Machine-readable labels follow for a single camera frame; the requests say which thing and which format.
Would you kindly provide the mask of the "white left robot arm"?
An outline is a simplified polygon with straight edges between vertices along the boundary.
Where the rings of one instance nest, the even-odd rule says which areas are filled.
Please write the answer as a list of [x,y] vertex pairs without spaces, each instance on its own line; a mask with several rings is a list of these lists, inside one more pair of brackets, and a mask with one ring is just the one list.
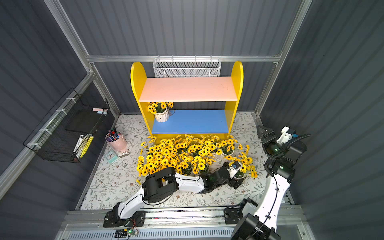
[[136,194],[124,202],[117,203],[105,216],[105,221],[111,221],[114,226],[121,226],[122,221],[133,217],[141,207],[160,205],[177,191],[208,194],[224,185],[237,189],[244,181],[244,178],[236,176],[241,167],[242,165],[236,162],[230,167],[220,167],[212,174],[202,177],[181,175],[175,168],[168,167],[147,176]]

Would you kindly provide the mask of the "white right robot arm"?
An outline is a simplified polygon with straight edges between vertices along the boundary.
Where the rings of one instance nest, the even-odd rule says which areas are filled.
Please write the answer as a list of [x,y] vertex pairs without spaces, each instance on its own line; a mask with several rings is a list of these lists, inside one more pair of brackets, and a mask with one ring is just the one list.
[[297,135],[294,129],[283,127],[277,136],[271,128],[257,126],[258,138],[268,158],[264,193],[257,205],[244,200],[239,207],[241,219],[231,235],[232,240],[279,240],[278,213],[284,194],[295,177],[295,164],[307,151],[303,139],[310,134]]

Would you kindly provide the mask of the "sunflower pot back row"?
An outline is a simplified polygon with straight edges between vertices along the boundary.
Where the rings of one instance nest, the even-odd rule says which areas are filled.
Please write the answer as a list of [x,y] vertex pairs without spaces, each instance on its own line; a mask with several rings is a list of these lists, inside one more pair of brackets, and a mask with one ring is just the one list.
[[147,110],[155,116],[155,120],[159,123],[164,123],[169,120],[171,108],[174,107],[173,102],[149,102]]
[[251,177],[253,179],[258,178],[258,172],[256,170],[256,167],[253,165],[253,159],[251,157],[234,157],[234,156],[225,156],[225,160],[227,161],[226,164],[228,164],[227,169],[235,162],[239,161],[242,163],[242,168],[237,172],[235,177],[241,178],[241,177]]
[[196,156],[191,162],[192,171],[195,176],[207,175],[209,172],[209,167],[213,165],[216,160],[210,156],[208,157],[200,157]]

